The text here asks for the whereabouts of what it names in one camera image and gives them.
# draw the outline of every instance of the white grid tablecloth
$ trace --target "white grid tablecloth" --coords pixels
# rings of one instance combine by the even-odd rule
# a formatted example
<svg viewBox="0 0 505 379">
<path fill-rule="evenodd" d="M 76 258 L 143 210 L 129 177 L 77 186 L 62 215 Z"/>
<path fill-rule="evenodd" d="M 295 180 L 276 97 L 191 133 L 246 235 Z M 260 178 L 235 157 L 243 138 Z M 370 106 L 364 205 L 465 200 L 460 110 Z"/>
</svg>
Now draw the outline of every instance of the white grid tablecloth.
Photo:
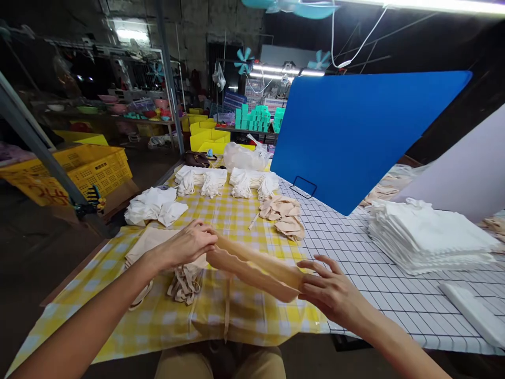
<svg viewBox="0 0 505 379">
<path fill-rule="evenodd" d="M 423 348 L 505 355 L 488 344 L 438 289 L 452 282 L 469 289 L 505 322 L 505 256 L 498 264 L 476 270 L 443 271 L 410 276 L 384 254 L 368 236 L 368 212 L 356 208 L 343 216 L 316 198 L 305 199 L 280 179 L 280 192 L 301 203 L 306 230 L 301 249 L 309 256 L 324 254 L 336 260 L 365 298 L 397 322 Z M 328 321 L 326 333 L 357 337 Z"/>
</svg>

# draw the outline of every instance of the yellow checkered tablecloth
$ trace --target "yellow checkered tablecloth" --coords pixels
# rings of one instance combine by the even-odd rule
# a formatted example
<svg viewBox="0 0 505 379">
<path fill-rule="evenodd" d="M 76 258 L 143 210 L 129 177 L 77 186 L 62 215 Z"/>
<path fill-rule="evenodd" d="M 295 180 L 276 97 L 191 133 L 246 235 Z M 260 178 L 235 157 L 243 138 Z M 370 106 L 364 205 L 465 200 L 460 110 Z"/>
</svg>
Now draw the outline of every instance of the yellow checkered tablecloth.
<svg viewBox="0 0 505 379">
<path fill-rule="evenodd" d="M 253 190 L 250 199 L 234 198 L 227 182 L 222 196 L 211 199 L 195 193 L 178 197 L 189 209 L 170 228 L 177 230 L 201 218 L 231 240 L 276 256 L 290 265 L 305 256 L 299 243 L 279 234 L 273 222 L 258 218 L 249 231 L 260 205 Z M 125 226 L 118 235 L 49 304 L 23 343 L 9 373 L 89 299 L 121 272 L 124 256 L 144 228 Z M 94 363 L 159 351 L 192 342 L 223 338 L 226 282 L 224 274 L 208 268 L 202 290 L 191 306 L 173 302 L 166 292 L 172 275 L 159 275 L 142 305 L 127 312 Z M 294 300 L 284 304 L 274 297 L 234 278 L 230 287 L 228 339 L 260 346 L 276 346 L 298 332 L 319 333 L 327 327 L 324 315 L 311 304 Z"/>
</svg>

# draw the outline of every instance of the blue board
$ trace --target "blue board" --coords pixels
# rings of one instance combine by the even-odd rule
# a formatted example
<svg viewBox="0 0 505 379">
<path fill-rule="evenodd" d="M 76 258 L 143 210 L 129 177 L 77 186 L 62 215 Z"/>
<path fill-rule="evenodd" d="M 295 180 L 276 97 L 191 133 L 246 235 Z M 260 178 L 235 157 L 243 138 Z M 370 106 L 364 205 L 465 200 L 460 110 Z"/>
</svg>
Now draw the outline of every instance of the blue board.
<svg viewBox="0 0 505 379">
<path fill-rule="evenodd" d="M 349 215 L 471 72 L 297 77 L 271 170 Z"/>
</svg>

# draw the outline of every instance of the brown handbag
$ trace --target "brown handbag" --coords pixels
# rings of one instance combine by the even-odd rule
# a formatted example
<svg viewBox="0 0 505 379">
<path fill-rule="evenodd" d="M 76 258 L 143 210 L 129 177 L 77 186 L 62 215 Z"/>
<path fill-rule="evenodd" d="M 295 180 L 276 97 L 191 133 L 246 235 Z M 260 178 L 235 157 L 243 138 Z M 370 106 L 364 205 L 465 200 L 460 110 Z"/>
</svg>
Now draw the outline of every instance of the brown handbag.
<svg viewBox="0 0 505 379">
<path fill-rule="evenodd" d="M 210 167 L 209 159 L 207 159 L 205 153 L 187 151 L 185 160 L 187 166 L 203 167 L 203 168 Z"/>
</svg>

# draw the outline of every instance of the fluorescent light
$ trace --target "fluorescent light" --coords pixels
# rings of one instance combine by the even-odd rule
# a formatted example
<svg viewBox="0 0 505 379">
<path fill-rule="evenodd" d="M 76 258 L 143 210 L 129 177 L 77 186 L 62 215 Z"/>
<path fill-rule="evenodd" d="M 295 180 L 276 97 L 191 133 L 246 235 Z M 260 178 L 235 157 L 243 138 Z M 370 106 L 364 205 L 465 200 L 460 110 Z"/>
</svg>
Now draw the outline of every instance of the fluorescent light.
<svg viewBox="0 0 505 379">
<path fill-rule="evenodd" d="M 392 8 L 428 9 L 440 12 L 484 13 L 505 15 L 505 5 L 466 0 L 347 0 L 351 3 L 366 3 Z"/>
<path fill-rule="evenodd" d="M 283 67 L 274 67 L 274 66 L 253 65 L 252 69 L 258 70 L 258 71 L 264 71 L 264 72 L 277 72 L 277 73 L 283 73 L 283 74 L 298 75 L 300 73 L 300 70 L 298 70 L 296 68 L 286 70 Z"/>
<path fill-rule="evenodd" d="M 117 36 L 124 39 L 134 39 L 136 41 L 149 41 L 149 36 L 145 32 L 119 29 L 116 30 Z"/>
<path fill-rule="evenodd" d="M 281 80 L 282 75 L 271 75 L 271 74 L 260 74 L 260 73 L 250 73 L 250 76 L 253 77 L 264 77 L 265 79 L 275 79 L 275 80 Z"/>
<path fill-rule="evenodd" d="M 316 71 L 316 70 L 302 70 L 301 75 L 307 75 L 307 76 L 324 76 L 325 72 L 324 71 Z"/>
</svg>

